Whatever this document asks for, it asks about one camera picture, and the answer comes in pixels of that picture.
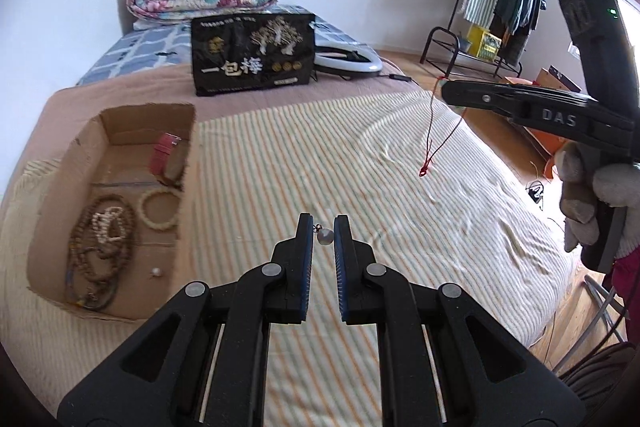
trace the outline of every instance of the brown beaded necklace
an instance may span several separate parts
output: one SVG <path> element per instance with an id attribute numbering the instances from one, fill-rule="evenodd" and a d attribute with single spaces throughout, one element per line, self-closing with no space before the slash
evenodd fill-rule
<path id="1" fill-rule="evenodd" d="M 110 229 L 105 231 L 108 236 L 110 230 L 117 224 L 118 233 L 115 239 L 110 237 L 111 241 L 100 243 L 95 230 L 89 238 L 86 237 L 86 232 L 92 230 L 92 223 L 98 208 L 107 201 L 116 201 L 122 207 L 122 212 L 116 220 L 111 221 Z M 88 291 L 84 298 L 76 299 L 79 305 L 96 311 L 109 304 L 115 293 L 118 274 L 131 260 L 135 227 L 134 210 L 129 202 L 119 194 L 100 196 L 84 208 L 69 238 L 69 268 L 93 283 L 96 291 Z M 89 254 L 92 252 L 98 258 L 108 261 L 110 268 L 107 272 L 98 274 L 95 271 L 89 260 Z M 73 286 L 72 279 L 72 276 L 68 277 L 69 286 Z M 98 306 L 98 302 L 104 301 L 104 296 L 107 294 L 109 294 L 108 300 Z"/>

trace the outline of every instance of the red string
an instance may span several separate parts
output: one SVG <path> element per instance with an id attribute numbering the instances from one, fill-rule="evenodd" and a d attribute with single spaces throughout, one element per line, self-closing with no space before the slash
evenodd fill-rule
<path id="1" fill-rule="evenodd" d="M 422 169 L 420 169 L 420 178 L 426 176 L 427 172 L 429 171 L 429 167 L 431 166 L 431 162 L 433 162 L 433 157 L 436 155 L 436 153 L 440 149 L 442 149 L 444 144 L 446 144 L 446 142 L 453 136 L 453 133 L 455 133 L 456 129 L 460 126 L 462 121 L 465 120 L 466 109 L 462 112 L 462 115 L 460 116 L 460 120 L 458 120 L 458 123 L 456 124 L 456 126 L 449 133 L 449 136 L 447 136 L 444 139 L 444 141 L 439 145 L 439 147 L 436 150 L 434 150 L 433 153 L 431 153 L 431 147 L 433 146 L 433 140 L 431 139 L 431 128 L 433 127 L 433 99 L 436 96 L 436 88 L 438 87 L 439 81 L 445 80 L 445 79 L 447 79 L 446 76 L 439 76 L 436 80 L 436 83 L 433 86 L 433 90 L 431 91 L 431 102 L 429 103 L 431 116 L 429 119 L 429 128 L 427 130 L 427 152 L 425 155 L 424 165 L 422 166 Z"/>

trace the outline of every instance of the black package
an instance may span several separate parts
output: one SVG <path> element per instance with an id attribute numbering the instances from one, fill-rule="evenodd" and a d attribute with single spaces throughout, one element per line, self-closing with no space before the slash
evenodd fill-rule
<path id="1" fill-rule="evenodd" d="M 196 95 L 308 84 L 316 16 L 244 13 L 191 21 Z"/>

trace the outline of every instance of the yellow crate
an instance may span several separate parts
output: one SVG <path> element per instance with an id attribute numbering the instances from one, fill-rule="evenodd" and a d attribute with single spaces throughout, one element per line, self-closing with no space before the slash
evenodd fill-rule
<path id="1" fill-rule="evenodd" d="M 502 39 L 491 35 L 489 30 L 485 30 L 475 24 L 471 26 L 466 38 L 471 42 L 469 55 L 486 60 L 487 62 L 493 62 L 495 60 L 502 45 Z"/>

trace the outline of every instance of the beige bracelet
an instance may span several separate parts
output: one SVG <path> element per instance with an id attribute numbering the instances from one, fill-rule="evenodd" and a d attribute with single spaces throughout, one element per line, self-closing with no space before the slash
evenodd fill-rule
<path id="1" fill-rule="evenodd" d="M 151 190 L 146 191 L 140 199 L 138 200 L 138 205 L 136 206 L 136 212 L 138 213 L 138 217 L 140 221 L 142 221 L 146 226 L 148 226 L 152 230 L 158 230 L 158 232 L 164 232 L 165 230 L 170 230 L 178 224 L 178 212 L 175 213 L 175 216 L 165 221 L 164 223 L 155 223 L 151 219 L 149 219 L 145 212 L 145 203 L 150 198 L 154 196 L 158 196 L 159 194 L 173 194 L 176 198 L 180 199 L 182 193 L 177 188 L 173 187 L 156 187 Z"/>

